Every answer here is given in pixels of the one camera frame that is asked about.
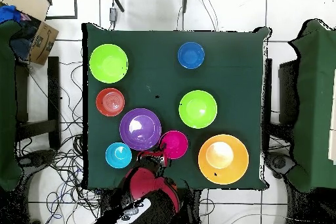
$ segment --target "tangled wires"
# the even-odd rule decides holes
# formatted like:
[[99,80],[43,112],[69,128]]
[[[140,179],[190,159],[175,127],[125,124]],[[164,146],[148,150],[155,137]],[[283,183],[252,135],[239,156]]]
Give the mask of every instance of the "tangled wires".
[[[71,140],[73,141],[73,147],[67,152],[58,151],[50,165],[50,167],[57,171],[63,183],[57,188],[56,192],[49,193],[47,197],[47,209],[50,211],[51,216],[48,218],[46,224],[49,224],[52,218],[63,219],[64,224],[68,224],[71,216],[75,223],[74,212],[78,207],[84,207],[89,210],[95,219],[99,215],[99,195],[94,191],[85,190],[80,187],[80,182],[83,178],[83,135],[78,134],[68,137],[64,140],[62,146]],[[49,200],[52,196],[54,197],[53,202]],[[67,220],[64,219],[61,204],[75,205]]]

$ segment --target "green tablecloth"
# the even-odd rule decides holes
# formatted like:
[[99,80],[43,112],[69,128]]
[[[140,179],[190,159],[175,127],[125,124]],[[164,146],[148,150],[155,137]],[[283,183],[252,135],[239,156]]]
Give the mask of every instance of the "green tablecloth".
[[292,44],[300,59],[300,107],[293,132],[293,157],[298,165],[287,176],[301,192],[316,187],[336,189],[336,166],[328,159],[336,31],[327,30],[319,20],[311,20]]
[[[84,69],[88,70],[88,170],[89,188],[118,186],[129,171],[133,160],[124,169],[111,168],[105,161],[105,151],[114,142],[122,142],[119,124],[122,117],[134,108],[147,108],[161,121],[162,132],[177,129],[190,142],[187,153],[174,160],[165,175],[178,187],[186,180],[190,187],[265,189],[259,179],[261,153],[261,89],[263,82],[263,41],[268,28],[255,33],[237,32],[129,32],[101,30],[85,24],[83,46],[87,44]],[[195,69],[183,68],[177,59],[179,47],[195,41],[205,51],[203,64]],[[96,80],[88,69],[88,59],[99,45],[113,43],[120,46],[129,59],[125,77],[114,84]],[[107,87],[119,89],[125,97],[125,108],[116,117],[103,116],[96,109],[96,96]],[[218,105],[215,121],[204,129],[192,129],[183,124],[178,107],[182,96],[194,89],[210,92]],[[245,175],[231,185],[217,185],[208,181],[199,170],[198,152],[210,137],[221,133],[240,139],[249,152],[249,166]]]

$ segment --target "white cable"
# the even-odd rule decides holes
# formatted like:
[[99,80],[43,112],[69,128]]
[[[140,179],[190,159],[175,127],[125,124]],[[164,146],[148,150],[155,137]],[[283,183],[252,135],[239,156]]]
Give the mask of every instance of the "white cable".
[[240,220],[240,219],[242,219],[242,218],[245,218],[245,217],[247,217],[247,216],[251,216],[251,215],[267,215],[267,216],[282,217],[282,218],[286,218],[286,219],[290,219],[290,220],[294,220],[294,221],[316,222],[316,221],[311,221],[311,220],[304,220],[304,219],[290,218],[290,217],[286,217],[286,216],[283,216],[283,215],[271,215],[271,214],[268,214],[268,213],[251,213],[251,214],[243,215],[243,216],[237,218],[237,219],[236,219],[234,222],[232,222],[231,224],[234,224],[234,223],[237,222],[238,220]]

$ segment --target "table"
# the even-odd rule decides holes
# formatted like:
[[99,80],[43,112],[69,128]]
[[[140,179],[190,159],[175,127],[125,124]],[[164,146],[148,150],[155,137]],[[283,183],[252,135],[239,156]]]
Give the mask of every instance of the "table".
[[[107,31],[93,24],[82,24],[83,30],[83,134],[84,176],[82,185],[89,189],[114,188],[129,171],[133,159],[124,169],[111,168],[105,151],[114,142],[122,142],[119,124],[134,108],[147,108],[161,121],[162,133],[176,129],[186,134],[189,149],[166,168],[165,176],[178,187],[184,180],[194,189],[265,189],[259,178],[261,153],[261,91],[263,84],[263,41],[268,28],[256,32],[140,32]],[[179,47],[195,41],[205,50],[204,63],[195,70],[183,68],[177,59]],[[113,43],[127,54],[129,69],[114,84],[96,80],[89,70],[89,57],[99,45]],[[96,96],[107,87],[119,89],[125,97],[125,108],[116,117],[103,116],[96,109]],[[217,101],[215,121],[204,129],[192,129],[179,117],[179,102],[194,89],[210,92]],[[201,145],[217,134],[240,139],[249,152],[245,175],[231,185],[208,181],[198,167]]]

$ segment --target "tile floor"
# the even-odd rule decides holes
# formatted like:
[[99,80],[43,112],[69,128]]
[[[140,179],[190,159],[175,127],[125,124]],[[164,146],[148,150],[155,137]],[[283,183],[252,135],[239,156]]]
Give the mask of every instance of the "tile floor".
[[[74,0],[53,0],[48,16],[74,15]],[[181,8],[181,0],[120,0],[125,8],[118,10],[116,30],[175,30],[182,29],[182,18],[177,17]],[[209,0],[203,0],[213,20],[215,15]],[[268,43],[268,57],[273,59],[272,71],[272,121],[278,122],[279,89],[278,67],[281,63],[296,58],[295,51],[287,41],[295,39],[304,21],[320,18],[330,27],[336,26],[335,0],[211,0],[216,10],[218,29],[221,31],[250,32],[260,26],[272,28],[272,36]],[[112,0],[77,0],[77,19],[54,19],[47,23],[59,30],[51,56],[60,57],[60,84],[62,129],[66,122],[72,122],[72,108],[81,98],[81,91],[72,82],[70,75],[81,63],[81,23],[91,22],[102,28],[109,28],[109,11]],[[184,17],[184,30],[212,30],[213,24],[202,5],[202,0],[188,0]],[[39,86],[47,92],[47,66],[32,64],[31,74]],[[78,67],[73,73],[74,81],[82,86],[82,69]],[[28,91],[29,120],[47,119],[47,99],[40,88],[30,78]],[[75,109],[79,116],[83,113],[80,102]],[[71,125],[72,134],[81,133],[81,128]],[[62,132],[62,139],[70,136],[69,129]],[[33,138],[29,150],[48,148],[47,135]],[[70,148],[71,143],[64,145]],[[287,193],[284,182],[273,178],[269,169],[264,169],[264,179],[270,187],[264,191],[254,190],[209,190],[209,204],[202,201],[199,207],[202,224],[284,224],[287,213]],[[40,219],[45,223],[50,217],[50,208],[54,201],[50,192],[59,191],[62,180],[51,168],[37,173],[31,182],[29,207],[32,219]],[[207,198],[208,190],[202,192]],[[69,198],[58,209],[58,218],[51,219],[49,224],[89,224],[94,220],[90,211],[76,208],[76,203]]]

